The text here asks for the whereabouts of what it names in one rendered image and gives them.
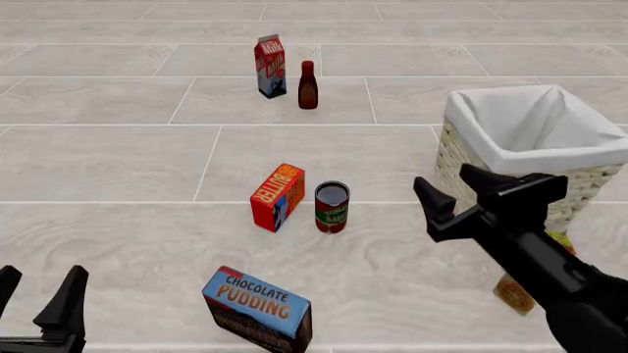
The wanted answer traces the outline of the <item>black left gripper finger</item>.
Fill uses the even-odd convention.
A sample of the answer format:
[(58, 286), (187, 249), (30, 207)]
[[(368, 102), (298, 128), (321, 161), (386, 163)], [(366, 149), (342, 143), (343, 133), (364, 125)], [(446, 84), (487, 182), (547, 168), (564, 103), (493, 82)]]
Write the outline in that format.
[(41, 328), (43, 340), (85, 337), (83, 308), (87, 280), (84, 267), (73, 266), (69, 270), (53, 298), (33, 320)]
[(7, 265), (0, 270), (0, 317), (22, 278), (22, 273)]

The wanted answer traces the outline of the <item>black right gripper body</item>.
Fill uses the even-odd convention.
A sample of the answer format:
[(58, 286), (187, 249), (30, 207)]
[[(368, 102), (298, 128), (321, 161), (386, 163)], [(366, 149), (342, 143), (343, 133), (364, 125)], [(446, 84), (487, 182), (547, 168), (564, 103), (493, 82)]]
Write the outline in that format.
[(520, 201), (505, 208), (472, 206), (447, 223), (428, 221), (427, 232), (436, 242), (479, 238), (491, 231), (541, 230), (545, 228), (549, 204), (563, 199), (567, 191), (565, 176), (532, 173), (518, 177), (520, 184), (511, 190)]

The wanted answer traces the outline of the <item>red tomato sauce can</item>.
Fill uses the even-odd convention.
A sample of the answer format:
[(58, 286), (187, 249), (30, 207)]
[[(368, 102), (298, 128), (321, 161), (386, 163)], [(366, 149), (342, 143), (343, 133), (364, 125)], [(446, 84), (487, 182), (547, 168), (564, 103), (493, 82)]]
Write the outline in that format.
[(315, 224), (324, 233), (344, 229), (348, 216), (350, 191), (340, 181), (324, 181), (315, 189)]

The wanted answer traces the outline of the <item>wicker basket with white liner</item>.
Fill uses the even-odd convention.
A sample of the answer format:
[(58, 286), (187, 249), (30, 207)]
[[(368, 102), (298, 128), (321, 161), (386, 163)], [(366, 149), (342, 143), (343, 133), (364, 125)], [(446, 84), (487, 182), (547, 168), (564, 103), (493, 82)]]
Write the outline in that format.
[(546, 230), (565, 232), (577, 214), (628, 164), (628, 134), (555, 84), (453, 90), (445, 104), (436, 179), (470, 208), (476, 193), (463, 164), (492, 173), (569, 178), (564, 199), (549, 205)]

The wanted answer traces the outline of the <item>dark red sauce bottle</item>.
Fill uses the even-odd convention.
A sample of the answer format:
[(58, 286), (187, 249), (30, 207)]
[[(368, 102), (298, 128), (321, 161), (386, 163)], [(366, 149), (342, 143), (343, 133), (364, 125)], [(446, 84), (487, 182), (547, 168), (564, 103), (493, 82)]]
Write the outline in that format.
[(318, 84), (314, 74), (314, 63), (303, 61), (297, 92), (299, 108), (313, 110), (318, 107)]

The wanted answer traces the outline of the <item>blue chocolate pudding box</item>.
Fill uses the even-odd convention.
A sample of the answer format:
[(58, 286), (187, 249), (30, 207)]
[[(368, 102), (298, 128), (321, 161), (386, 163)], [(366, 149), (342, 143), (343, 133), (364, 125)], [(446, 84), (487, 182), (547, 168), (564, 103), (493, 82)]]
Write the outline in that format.
[(271, 353), (305, 353), (313, 336), (309, 299), (230, 267), (202, 290), (217, 326)]

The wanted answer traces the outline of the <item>red white milk carton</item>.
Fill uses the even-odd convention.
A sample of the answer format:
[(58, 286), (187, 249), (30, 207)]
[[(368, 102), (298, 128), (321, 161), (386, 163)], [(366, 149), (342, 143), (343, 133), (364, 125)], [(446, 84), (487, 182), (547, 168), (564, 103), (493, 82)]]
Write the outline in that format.
[(259, 92), (268, 99), (286, 94), (286, 55), (279, 36), (259, 37), (254, 56)]

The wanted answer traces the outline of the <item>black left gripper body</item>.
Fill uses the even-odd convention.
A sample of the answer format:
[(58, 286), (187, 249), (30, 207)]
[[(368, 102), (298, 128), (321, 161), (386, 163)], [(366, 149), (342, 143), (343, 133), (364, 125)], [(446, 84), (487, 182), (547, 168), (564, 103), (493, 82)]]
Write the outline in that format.
[(0, 353), (82, 353), (83, 337), (70, 335), (63, 340), (41, 337), (0, 337)]

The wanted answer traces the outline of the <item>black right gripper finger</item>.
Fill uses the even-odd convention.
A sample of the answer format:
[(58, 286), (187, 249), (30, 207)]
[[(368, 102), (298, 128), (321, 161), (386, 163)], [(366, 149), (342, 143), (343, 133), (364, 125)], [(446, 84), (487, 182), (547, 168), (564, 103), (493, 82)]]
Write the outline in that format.
[(511, 193), (520, 182), (515, 176), (503, 176), (471, 164), (463, 164), (460, 177), (475, 193), (475, 207), (505, 208), (518, 205), (517, 195)]
[(426, 220), (441, 224), (455, 217), (453, 211), (456, 199), (442, 193), (421, 176), (414, 179), (413, 190), (422, 205)]

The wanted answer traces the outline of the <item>red orange butter box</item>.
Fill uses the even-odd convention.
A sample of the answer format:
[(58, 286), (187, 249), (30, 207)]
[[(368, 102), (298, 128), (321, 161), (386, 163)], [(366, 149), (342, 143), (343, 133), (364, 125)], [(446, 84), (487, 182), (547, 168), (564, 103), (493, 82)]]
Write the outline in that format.
[(253, 221), (277, 232), (305, 196), (305, 171), (281, 164), (250, 196)]

